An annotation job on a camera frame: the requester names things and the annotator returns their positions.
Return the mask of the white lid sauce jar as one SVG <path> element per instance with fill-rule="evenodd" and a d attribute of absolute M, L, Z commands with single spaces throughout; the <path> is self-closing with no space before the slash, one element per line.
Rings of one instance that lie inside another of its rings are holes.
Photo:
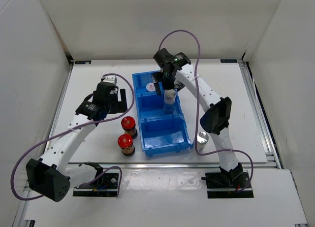
<path fill-rule="evenodd" d="M 155 91 L 156 89 L 155 89 L 154 83 L 151 82 L 146 85 L 146 92 L 155 92 Z"/>

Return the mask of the silver lid blue bottle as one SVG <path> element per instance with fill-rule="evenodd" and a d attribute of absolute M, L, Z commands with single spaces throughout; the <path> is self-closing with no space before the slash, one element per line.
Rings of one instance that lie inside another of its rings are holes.
<path fill-rule="evenodd" d="M 164 91 L 163 109 L 166 113 L 172 113 L 175 107 L 176 91 L 174 89 Z"/>

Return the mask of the red lid sauce jar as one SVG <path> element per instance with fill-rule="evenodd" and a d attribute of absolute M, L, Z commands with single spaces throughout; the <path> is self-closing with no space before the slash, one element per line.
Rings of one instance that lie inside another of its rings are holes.
<path fill-rule="evenodd" d="M 133 145 L 133 139 L 128 134 L 123 134 L 118 138 L 118 146 L 125 156 L 132 156 L 135 153 L 135 147 Z"/>
<path fill-rule="evenodd" d="M 125 134 L 130 135 L 133 139 L 138 136 L 135 119 L 131 116 L 125 116 L 121 120 L 121 126 Z"/>

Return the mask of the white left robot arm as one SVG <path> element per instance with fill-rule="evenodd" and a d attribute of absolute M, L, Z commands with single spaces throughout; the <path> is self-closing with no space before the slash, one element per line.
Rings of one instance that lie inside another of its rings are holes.
<path fill-rule="evenodd" d="M 103 186 L 103 168 L 93 162 L 85 162 L 75 168 L 67 168 L 73 154 L 85 138 L 107 114 L 127 110 L 126 91 L 117 87 L 117 78 L 109 76 L 98 83 L 92 98 L 85 98 L 75 111 L 67 134 L 59 137 L 39 159 L 30 159 L 26 165 L 30 188 L 55 201 L 61 201 L 74 187 Z"/>

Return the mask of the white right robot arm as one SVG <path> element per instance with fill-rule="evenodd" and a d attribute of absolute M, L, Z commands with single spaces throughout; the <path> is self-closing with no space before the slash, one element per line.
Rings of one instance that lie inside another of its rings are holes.
<path fill-rule="evenodd" d="M 193 71 L 191 60 L 182 52 L 172 55 L 165 48 L 159 49 L 153 56 L 160 67 L 159 72 L 151 74 L 156 94 L 161 90 L 179 92 L 187 88 L 197 99 L 197 105 L 204 110 L 204 115 L 197 120 L 213 140 L 219 156 L 221 182 L 226 187 L 238 183 L 243 167 L 237 159 L 229 137 L 229 119 L 232 101 L 221 97 Z"/>

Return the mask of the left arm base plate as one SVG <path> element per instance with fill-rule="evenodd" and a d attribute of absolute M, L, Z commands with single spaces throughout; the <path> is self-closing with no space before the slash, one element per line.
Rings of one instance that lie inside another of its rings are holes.
<path fill-rule="evenodd" d="M 95 171 L 95 181 L 81 184 L 74 188 L 74 197 L 118 197 L 122 181 L 122 169 L 112 166 L 104 169 L 93 162 L 85 162 L 84 165 L 92 167 Z"/>

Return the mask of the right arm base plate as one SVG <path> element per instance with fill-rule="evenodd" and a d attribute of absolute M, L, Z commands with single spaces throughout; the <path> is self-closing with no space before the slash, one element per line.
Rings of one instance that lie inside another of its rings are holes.
<path fill-rule="evenodd" d="M 221 173 L 205 173 L 201 177 L 205 181 L 208 199 L 230 199 L 230 198 L 254 198 L 251 184 L 248 184 L 249 174 L 244 172 L 235 181 L 230 182 Z"/>

